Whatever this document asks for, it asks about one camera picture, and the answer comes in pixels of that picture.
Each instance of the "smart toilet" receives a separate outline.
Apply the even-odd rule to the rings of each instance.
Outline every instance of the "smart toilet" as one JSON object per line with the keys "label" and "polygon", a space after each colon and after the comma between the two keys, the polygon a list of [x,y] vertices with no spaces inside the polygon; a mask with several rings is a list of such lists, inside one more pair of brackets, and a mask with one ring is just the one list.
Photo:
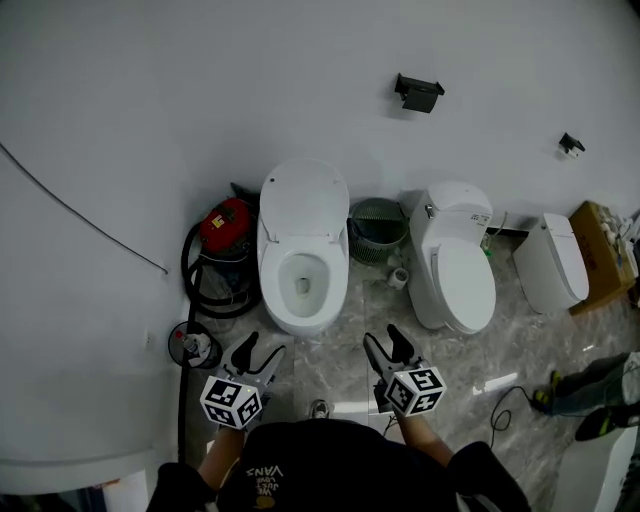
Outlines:
{"label": "smart toilet", "polygon": [[405,259],[411,303],[428,329],[473,334],[491,320],[496,288],[480,242],[492,214],[487,196],[467,183],[438,183],[422,194]]}
{"label": "smart toilet", "polygon": [[267,311],[295,336],[322,332],[347,293],[349,192],[320,160],[288,160],[260,195],[258,270]]}

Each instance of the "black wall mount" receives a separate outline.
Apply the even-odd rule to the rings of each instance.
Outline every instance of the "black wall mount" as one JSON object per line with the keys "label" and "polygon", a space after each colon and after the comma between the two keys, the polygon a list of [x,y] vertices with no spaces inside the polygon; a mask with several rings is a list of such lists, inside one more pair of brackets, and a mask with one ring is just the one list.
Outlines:
{"label": "black wall mount", "polygon": [[562,146],[565,155],[578,156],[578,152],[576,151],[578,149],[584,153],[584,146],[582,145],[582,142],[580,142],[578,139],[574,139],[568,133],[565,133],[562,136],[559,144],[560,146]]}
{"label": "black wall mount", "polygon": [[398,73],[395,91],[404,101],[402,108],[427,114],[433,110],[438,96],[444,94],[444,89],[438,82],[435,84],[423,82],[415,78],[407,78],[400,73]]}

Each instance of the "toilet lid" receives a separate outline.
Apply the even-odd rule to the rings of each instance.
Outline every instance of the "toilet lid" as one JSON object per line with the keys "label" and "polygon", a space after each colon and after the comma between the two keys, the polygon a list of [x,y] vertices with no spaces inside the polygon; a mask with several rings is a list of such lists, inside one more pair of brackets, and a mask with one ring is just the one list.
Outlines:
{"label": "toilet lid", "polygon": [[338,240],[349,215],[349,192],[340,173],[320,160],[288,160],[262,185],[260,215],[271,241],[318,235]]}
{"label": "toilet lid", "polygon": [[482,249],[449,239],[438,247],[434,260],[436,288],[453,320],[469,331],[486,327],[495,309],[496,287]]}

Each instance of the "wall bracket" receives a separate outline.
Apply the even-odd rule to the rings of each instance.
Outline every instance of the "wall bracket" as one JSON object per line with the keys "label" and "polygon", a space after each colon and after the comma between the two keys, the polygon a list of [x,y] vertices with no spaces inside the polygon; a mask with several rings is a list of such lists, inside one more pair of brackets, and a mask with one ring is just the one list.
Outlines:
{"label": "wall bracket", "polygon": [[438,96],[444,94],[444,89],[438,82],[435,84],[423,82],[398,73],[395,92],[399,93],[404,101],[402,108],[428,114],[433,110]]}

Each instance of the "cardboard box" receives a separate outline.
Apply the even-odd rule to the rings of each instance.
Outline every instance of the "cardboard box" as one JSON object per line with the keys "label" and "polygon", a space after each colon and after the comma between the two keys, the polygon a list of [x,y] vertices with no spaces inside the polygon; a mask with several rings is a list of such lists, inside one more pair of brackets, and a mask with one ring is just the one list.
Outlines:
{"label": "cardboard box", "polygon": [[626,251],[622,251],[620,258],[600,227],[603,214],[610,216],[606,206],[585,201],[569,218],[589,277],[589,296],[571,308],[572,315],[598,309],[627,293],[635,284]]}

